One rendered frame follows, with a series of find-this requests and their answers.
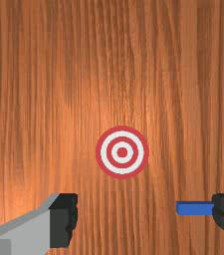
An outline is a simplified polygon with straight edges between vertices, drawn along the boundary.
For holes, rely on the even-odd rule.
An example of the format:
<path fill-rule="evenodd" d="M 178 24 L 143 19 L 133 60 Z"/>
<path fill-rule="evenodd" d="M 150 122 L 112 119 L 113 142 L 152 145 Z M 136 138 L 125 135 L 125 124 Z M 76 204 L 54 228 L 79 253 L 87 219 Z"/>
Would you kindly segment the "long blue stick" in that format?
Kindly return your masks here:
<path fill-rule="evenodd" d="M 214 204 L 211 201 L 177 201 L 178 215 L 211 215 Z"/>

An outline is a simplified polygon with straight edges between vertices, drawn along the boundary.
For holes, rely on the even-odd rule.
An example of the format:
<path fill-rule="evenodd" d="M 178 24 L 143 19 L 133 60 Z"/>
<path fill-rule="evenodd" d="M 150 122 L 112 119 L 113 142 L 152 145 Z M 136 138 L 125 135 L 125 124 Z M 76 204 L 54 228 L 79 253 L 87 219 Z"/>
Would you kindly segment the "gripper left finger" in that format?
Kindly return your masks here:
<path fill-rule="evenodd" d="M 0 225 L 0 255 L 46 255 L 70 245 L 78 221 L 78 195 L 54 193 L 33 211 Z"/>

